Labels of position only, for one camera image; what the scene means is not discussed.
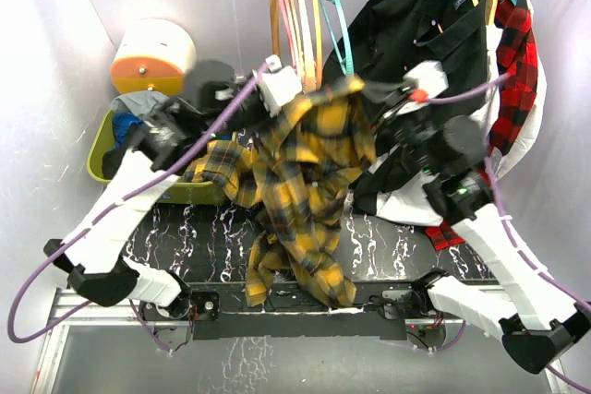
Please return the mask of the yellow plaid shirt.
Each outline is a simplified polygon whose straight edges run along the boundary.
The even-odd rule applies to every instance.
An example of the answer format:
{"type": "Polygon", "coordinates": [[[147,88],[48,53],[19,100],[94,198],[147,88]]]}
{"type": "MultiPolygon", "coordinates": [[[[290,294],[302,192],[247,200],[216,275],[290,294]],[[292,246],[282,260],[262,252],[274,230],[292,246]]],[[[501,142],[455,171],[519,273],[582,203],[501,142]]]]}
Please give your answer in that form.
{"type": "Polygon", "coordinates": [[[300,94],[253,138],[247,149],[214,140],[191,162],[186,182],[211,181],[243,208],[260,207],[262,231],[249,254],[246,299],[263,304],[279,269],[322,304],[350,307],[356,286],[333,254],[347,190],[376,159],[357,76],[300,94]]]}

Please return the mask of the teal plastic hanger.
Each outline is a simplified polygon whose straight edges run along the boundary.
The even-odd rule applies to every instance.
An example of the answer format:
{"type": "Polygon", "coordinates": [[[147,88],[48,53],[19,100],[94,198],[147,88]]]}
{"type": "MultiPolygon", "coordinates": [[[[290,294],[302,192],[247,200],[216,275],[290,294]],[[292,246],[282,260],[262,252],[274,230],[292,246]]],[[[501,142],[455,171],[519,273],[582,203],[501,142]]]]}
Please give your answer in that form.
{"type": "Polygon", "coordinates": [[[320,12],[324,18],[327,31],[332,40],[333,50],[338,62],[338,66],[346,76],[352,76],[355,73],[354,58],[348,27],[345,20],[344,9],[341,0],[319,0],[320,12]],[[341,31],[341,39],[337,40],[333,29],[326,4],[331,4],[335,8],[338,18],[338,25],[341,31]]]}

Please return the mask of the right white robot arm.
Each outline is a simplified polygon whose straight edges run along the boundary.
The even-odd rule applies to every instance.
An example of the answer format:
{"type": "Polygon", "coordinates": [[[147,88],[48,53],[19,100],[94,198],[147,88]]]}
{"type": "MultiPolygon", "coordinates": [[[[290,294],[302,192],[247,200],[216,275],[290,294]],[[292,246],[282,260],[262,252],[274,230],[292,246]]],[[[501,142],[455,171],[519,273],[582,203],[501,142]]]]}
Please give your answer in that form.
{"type": "Polygon", "coordinates": [[[590,330],[590,307],[551,282],[499,210],[483,129],[469,115],[436,125],[429,106],[466,100],[490,89],[484,84],[451,98],[430,98],[415,80],[371,82],[363,91],[381,105],[377,128],[398,124],[394,140],[412,165],[429,176],[423,186],[431,208],[483,259],[504,297],[459,282],[433,269],[411,284],[403,298],[424,317],[438,312],[460,317],[497,339],[531,374],[550,367],[590,330]]]}

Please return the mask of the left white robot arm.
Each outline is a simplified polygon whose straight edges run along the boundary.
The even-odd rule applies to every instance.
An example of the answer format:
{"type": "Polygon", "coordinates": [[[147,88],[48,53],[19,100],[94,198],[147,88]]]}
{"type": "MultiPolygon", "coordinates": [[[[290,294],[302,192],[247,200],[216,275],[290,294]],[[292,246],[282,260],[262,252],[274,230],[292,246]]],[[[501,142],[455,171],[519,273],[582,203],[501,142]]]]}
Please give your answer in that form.
{"type": "Polygon", "coordinates": [[[222,130],[250,97],[263,75],[281,70],[275,55],[254,71],[213,121],[174,101],[158,108],[134,134],[121,164],[99,200],[63,241],[49,241],[43,251],[67,274],[79,296],[110,307],[126,299],[159,306],[172,319],[185,316],[191,291],[173,272],[127,258],[125,243],[160,197],[181,178],[208,142],[222,130]]]}

